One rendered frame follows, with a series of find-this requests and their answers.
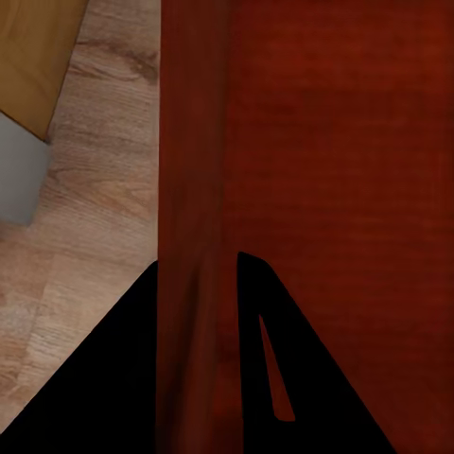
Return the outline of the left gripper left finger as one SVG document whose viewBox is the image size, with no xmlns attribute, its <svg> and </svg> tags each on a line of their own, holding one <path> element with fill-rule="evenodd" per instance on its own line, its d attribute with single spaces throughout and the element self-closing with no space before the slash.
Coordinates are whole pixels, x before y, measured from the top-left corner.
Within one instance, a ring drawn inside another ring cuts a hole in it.
<svg viewBox="0 0 454 454">
<path fill-rule="evenodd" d="M 0 434 L 0 454 L 155 454 L 157 267 Z"/>
</svg>

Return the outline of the storage box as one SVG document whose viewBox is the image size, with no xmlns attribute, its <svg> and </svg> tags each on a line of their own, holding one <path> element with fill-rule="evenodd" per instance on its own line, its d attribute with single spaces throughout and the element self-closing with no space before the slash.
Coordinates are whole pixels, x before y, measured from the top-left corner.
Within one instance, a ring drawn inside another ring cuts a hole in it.
<svg viewBox="0 0 454 454">
<path fill-rule="evenodd" d="M 239 252 L 397 454 L 454 454 L 454 0 L 161 0 L 155 454 L 244 454 Z"/>
</svg>

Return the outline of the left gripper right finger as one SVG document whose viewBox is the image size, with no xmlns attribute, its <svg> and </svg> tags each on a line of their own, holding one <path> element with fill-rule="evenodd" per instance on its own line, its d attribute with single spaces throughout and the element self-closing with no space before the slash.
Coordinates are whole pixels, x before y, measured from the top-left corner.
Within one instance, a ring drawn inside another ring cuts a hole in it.
<svg viewBox="0 0 454 454">
<path fill-rule="evenodd" d="M 239 252 L 244 454 L 397 454 L 269 263 Z M 274 416 L 259 315 L 295 422 Z"/>
</svg>

